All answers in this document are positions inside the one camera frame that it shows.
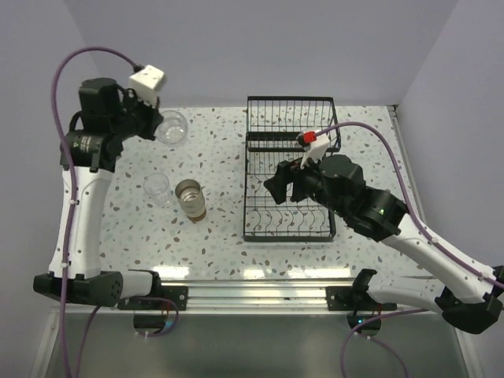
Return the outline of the clear glass back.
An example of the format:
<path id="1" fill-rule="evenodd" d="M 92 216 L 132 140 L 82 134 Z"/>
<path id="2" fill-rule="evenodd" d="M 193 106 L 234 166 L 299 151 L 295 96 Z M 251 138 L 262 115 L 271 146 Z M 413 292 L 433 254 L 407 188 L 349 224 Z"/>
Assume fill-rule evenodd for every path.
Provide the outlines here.
<path id="1" fill-rule="evenodd" d="M 161 111 L 162 122 L 155 132 L 156 140 L 171 148 L 182 146 L 188 135 L 188 123 L 184 115 L 170 109 Z"/>

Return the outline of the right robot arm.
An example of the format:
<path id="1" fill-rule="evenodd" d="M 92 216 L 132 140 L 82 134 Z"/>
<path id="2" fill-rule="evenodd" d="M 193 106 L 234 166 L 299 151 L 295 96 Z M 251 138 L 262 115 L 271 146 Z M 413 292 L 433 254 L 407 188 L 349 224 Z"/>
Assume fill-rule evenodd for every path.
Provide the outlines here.
<path id="1" fill-rule="evenodd" d="M 397 277 L 363 269 L 344 300 L 360 309 L 402 304 L 440 314 L 451 326 L 478 335 L 497 322 L 503 309 L 503 268 L 484 265 L 451 246 L 420 222 L 392 193 L 366 184 L 360 165 L 337 154 L 301 166 L 282 161 L 264 182 L 276 204 L 310 198 L 337 214 L 359 235 L 415 261 L 430 279 Z"/>

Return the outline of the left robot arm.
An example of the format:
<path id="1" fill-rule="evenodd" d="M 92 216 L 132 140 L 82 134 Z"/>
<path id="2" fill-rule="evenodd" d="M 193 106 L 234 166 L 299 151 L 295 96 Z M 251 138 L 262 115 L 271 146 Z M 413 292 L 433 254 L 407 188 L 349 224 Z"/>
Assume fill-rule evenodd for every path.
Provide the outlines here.
<path id="1" fill-rule="evenodd" d="M 128 87 L 116 80 L 84 81 L 80 111 L 61 143 L 64 199 L 60 231 L 48 271 L 35 276 L 36 293 L 67 303 L 113 307 L 135 297 L 146 309 L 163 302 L 159 275 L 149 270 L 104 271 L 99 236 L 116 163 L 131 137 L 153 140 L 159 113 L 161 75 L 136 73 Z"/>

